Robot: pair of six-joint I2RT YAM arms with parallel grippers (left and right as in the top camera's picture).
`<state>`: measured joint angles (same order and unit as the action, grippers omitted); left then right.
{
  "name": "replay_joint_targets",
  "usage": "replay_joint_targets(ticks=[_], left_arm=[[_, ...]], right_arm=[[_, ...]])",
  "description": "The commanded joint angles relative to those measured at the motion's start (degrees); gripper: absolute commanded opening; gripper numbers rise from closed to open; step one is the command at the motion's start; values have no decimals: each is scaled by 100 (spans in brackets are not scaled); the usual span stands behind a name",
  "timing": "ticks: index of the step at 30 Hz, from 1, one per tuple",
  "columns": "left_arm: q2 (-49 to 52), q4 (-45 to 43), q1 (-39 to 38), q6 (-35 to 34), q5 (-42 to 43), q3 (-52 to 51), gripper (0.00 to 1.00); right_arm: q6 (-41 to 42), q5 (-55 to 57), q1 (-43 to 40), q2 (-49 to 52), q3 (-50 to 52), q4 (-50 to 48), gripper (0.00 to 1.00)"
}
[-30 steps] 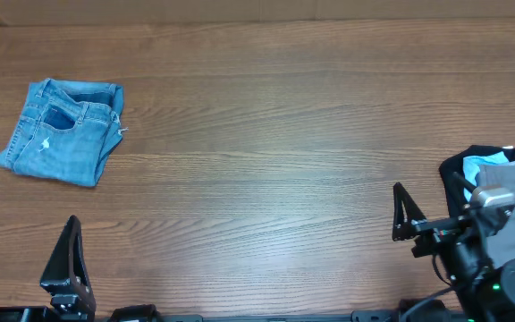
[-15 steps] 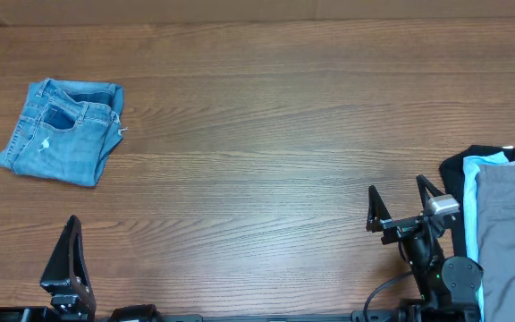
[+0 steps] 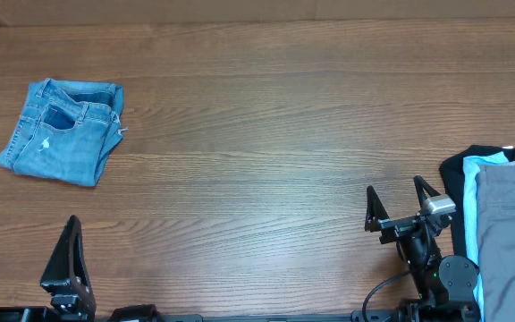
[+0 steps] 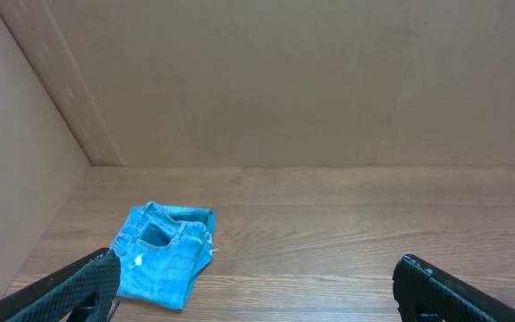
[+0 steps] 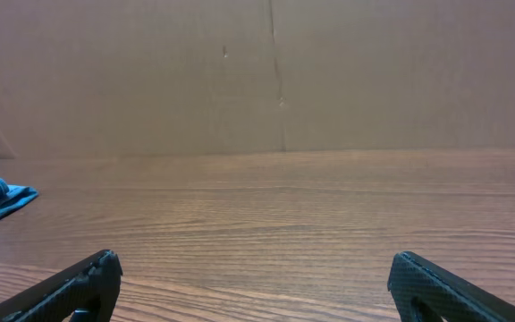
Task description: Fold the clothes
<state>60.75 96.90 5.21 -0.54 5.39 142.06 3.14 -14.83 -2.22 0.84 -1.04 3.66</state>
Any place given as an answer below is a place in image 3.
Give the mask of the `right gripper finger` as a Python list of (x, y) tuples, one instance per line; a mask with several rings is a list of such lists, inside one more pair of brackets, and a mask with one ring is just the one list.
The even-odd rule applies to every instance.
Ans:
[(382, 229), (382, 222), (388, 221), (388, 216), (382, 201), (379, 199), (373, 186), (367, 187), (367, 212), (364, 228), (368, 232), (377, 232)]
[(440, 193), (435, 190), (423, 177), (416, 175), (413, 178), (418, 203), (421, 208), (433, 208)]

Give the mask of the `blue denim jeans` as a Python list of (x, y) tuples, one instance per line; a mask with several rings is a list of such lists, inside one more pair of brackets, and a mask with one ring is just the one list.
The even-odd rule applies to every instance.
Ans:
[(14, 174), (94, 187), (122, 141), (123, 87), (54, 80), (29, 85), (0, 166)]

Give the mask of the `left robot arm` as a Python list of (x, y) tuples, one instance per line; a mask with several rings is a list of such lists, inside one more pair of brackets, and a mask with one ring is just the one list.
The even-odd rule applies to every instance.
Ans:
[(86, 268), (81, 222), (66, 222), (39, 281), (50, 296), (49, 306), (0, 307), (0, 322), (90, 322), (97, 303)]

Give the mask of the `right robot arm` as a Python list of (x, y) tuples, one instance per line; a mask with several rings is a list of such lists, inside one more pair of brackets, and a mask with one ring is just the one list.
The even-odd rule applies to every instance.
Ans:
[[(413, 216), (392, 220), (374, 187), (367, 187), (367, 213), (364, 229), (380, 233), (382, 244), (393, 243), (407, 270), (372, 289), (361, 310), (351, 313), (361, 321), (451, 322), (478, 321), (474, 289), (479, 267), (460, 255), (443, 256), (435, 238), (452, 224), (454, 201), (432, 188), (422, 177), (413, 178), (420, 210)], [(402, 300), (392, 310), (370, 310), (371, 298), (386, 285), (411, 276), (416, 299)]]

